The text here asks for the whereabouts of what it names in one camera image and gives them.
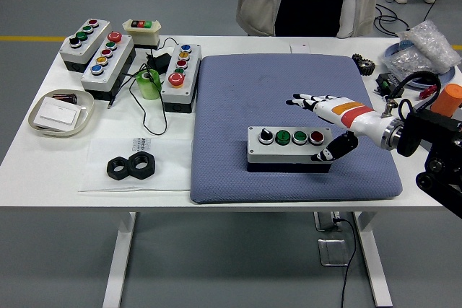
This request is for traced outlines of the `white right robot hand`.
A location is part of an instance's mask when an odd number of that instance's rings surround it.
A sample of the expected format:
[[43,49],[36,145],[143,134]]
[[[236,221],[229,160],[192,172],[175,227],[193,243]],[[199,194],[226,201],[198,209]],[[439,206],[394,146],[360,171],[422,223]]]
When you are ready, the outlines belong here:
[[331,95],[294,94],[286,103],[309,110],[319,118],[345,130],[345,133],[335,138],[325,149],[313,155],[311,159],[314,161],[337,160],[358,146],[360,136],[368,137],[380,148],[386,147],[383,137],[393,119],[382,117],[380,113],[361,102]]

